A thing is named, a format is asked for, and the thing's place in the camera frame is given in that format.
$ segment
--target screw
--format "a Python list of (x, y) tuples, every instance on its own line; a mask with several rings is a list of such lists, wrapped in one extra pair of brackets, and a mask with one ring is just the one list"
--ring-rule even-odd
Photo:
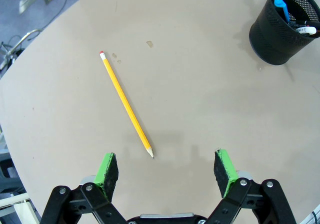
[(60, 194), (65, 194), (66, 193), (66, 189), (64, 187), (62, 187), (60, 190), (59, 190), (59, 193)]
[(240, 181), (240, 185), (241, 186), (245, 186), (245, 185), (247, 185), (248, 183), (247, 183), (247, 181), (245, 180), (245, 179), (242, 179), (241, 181)]
[(92, 185), (87, 185), (87, 186), (85, 187), (85, 189), (86, 189), (87, 191), (91, 191), (91, 190), (92, 190)]
[(268, 181), (268, 182), (266, 183), (266, 186), (267, 186), (268, 188), (272, 188), (272, 187), (274, 186), (274, 184), (273, 184), (271, 181)]

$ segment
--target white marker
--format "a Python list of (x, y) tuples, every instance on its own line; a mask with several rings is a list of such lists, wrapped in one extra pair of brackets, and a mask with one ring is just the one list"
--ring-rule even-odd
[(304, 27), (299, 27), (297, 29), (295, 29), (296, 32), (300, 33), (300, 34), (309, 34), (309, 35), (313, 35), (317, 33), (317, 29), (313, 26), (304, 26)]

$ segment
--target black mesh pencil cup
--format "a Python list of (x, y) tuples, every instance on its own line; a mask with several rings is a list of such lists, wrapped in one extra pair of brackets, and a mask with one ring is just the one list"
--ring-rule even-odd
[[(283, 0), (291, 21), (320, 21), (320, 9), (314, 0)], [(255, 23), (249, 39), (255, 53), (272, 65), (286, 63), (294, 54), (320, 36), (317, 32), (304, 36), (291, 28), (276, 11), (274, 0), (267, 0)]]

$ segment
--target pencil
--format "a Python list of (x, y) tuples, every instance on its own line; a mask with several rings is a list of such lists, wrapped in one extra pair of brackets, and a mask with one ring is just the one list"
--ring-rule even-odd
[(152, 148), (148, 142), (148, 139), (147, 139), (146, 135), (144, 134), (144, 131), (142, 130), (142, 128), (141, 128), (141, 126), (140, 126), (140, 124), (134, 114), (134, 111), (132, 110), (132, 108), (131, 108), (131, 106), (130, 106), (130, 104), (124, 94), (124, 91), (122, 90), (122, 88), (117, 80), (117, 77), (116, 77), (114, 71), (112, 70), (111, 65), (110, 65), (110, 63), (109, 63), (108, 59), (106, 58), (106, 55), (103, 51), (100, 51), (100, 57), (101, 57), (103, 64), (104, 64), (104, 66), (105, 66), (105, 68), (111, 78), (111, 81), (112, 81), (112, 83), (113, 83), (113, 85), (114, 85), (123, 105), (124, 105), (124, 108), (125, 108), (126, 112), (128, 113), (128, 115), (131, 119), (131, 122), (132, 122), (136, 132), (138, 133), (143, 145), (144, 145), (144, 148), (146, 149), (146, 151), (150, 154), (150, 156), (152, 158), (155, 158), (154, 153), (152, 151)]

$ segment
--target beige tabletop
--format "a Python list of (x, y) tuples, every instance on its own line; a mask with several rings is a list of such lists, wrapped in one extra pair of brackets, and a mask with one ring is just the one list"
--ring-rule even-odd
[[(54, 21), (0, 81), (0, 123), (37, 210), (115, 152), (113, 204), (126, 219), (208, 216), (221, 200), (214, 151), (224, 148), (257, 182), (277, 179), (304, 219), (320, 202), (320, 40), (285, 65), (260, 60), (248, 36), (265, 1), (80, 0)], [(242, 210), (235, 223), (257, 222)]]

